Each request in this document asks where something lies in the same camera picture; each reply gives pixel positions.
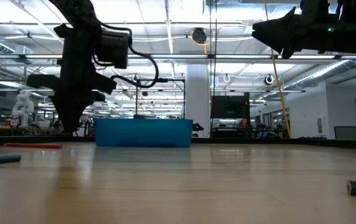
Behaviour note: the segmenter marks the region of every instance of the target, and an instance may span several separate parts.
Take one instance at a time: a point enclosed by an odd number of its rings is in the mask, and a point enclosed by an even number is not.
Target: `chair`
[[[356,126],[335,126],[334,135],[336,139],[356,140]]]

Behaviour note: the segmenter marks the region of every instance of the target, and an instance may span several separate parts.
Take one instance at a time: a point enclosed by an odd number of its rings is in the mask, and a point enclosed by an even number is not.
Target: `wooden table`
[[[294,145],[7,149],[0,223],[356,223],[356,150]]]

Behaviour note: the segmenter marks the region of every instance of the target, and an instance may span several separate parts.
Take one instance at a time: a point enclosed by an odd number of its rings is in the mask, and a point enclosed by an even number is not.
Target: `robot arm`
[[[88,0],[49,0],[73,27],[101,26],[93,4]]]
[[[94,101],[105,100],[104,94],[98,91],[110,94],[116,89],[115,78],[140,88],[150,88],[156,84],[159,75],[157,64],[150,55],[133,49],[131,29],[103,24],[96,18],[90,0],[49,1],[59,9],[73,28],[65,24],[54,28],[59,37],[64,38],[62,59],[58,61],[60,76],[30,75],[27,78],[27,85],[55,90],[50,99],[68,133],[77,129],[80,117],[87,106]],[[101,26],[118,32],[104,31]],[[93,63],[101,67],[127,68],[128,49],[153,63],[156,74],[150,85],[141,85],[119,75],[108,78],[96,72]]]
[[[34,112],[34,103],[29,101],[29,106],[26,108],[26,113],[33,113]]]
[[[254,24],[253,37],[283,58],[302,49],[356,54],[356,0],[338,3],[337,14],[329,14],[327,0],[303,0],[301,15],[293,8],[280,19]]]

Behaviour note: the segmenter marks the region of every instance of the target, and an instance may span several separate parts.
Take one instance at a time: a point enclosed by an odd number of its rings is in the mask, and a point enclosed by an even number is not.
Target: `wall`
[[[326,100],[326,83],[317,87],[305,88],[305,93],[290,93],[285,96],[285,106],[290,110],[290,125],[292,138],[319,137],[329,138],[329,122]],[[280,101],[267,102],[267,106],[256,107],[251,116],[281,110]],[[318,118],[322,118],[323,133],[318,133]]]
[[[327,86],[330,135],[334,138],[334,126],[356,126],[356,87]]]

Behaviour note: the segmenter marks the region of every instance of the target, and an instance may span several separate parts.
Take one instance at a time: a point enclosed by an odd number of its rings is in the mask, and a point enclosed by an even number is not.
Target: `black pole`
[[[138,118],[138,83],[139,83],[139,77],[137,77],[137,80],[136,80],[135,118]]]
[[[186,81],[182,81],[184,83],[184,119],[186,116]]]

